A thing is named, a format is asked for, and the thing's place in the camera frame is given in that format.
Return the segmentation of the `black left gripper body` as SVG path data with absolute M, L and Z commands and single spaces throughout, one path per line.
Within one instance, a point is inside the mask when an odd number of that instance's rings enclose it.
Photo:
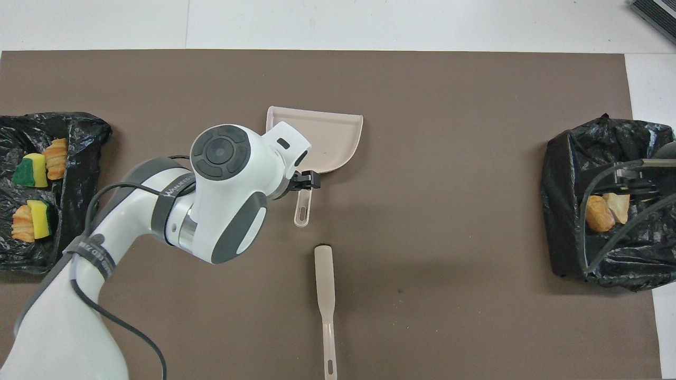
M 275 200 L 285 197 L 289 192 L 299 192 L 301 190 L 313 189 L 313 171 L 305 170 L 295 171 L 294 175 L 286 183 L 280 185 L 280 189 L 275 193 Z

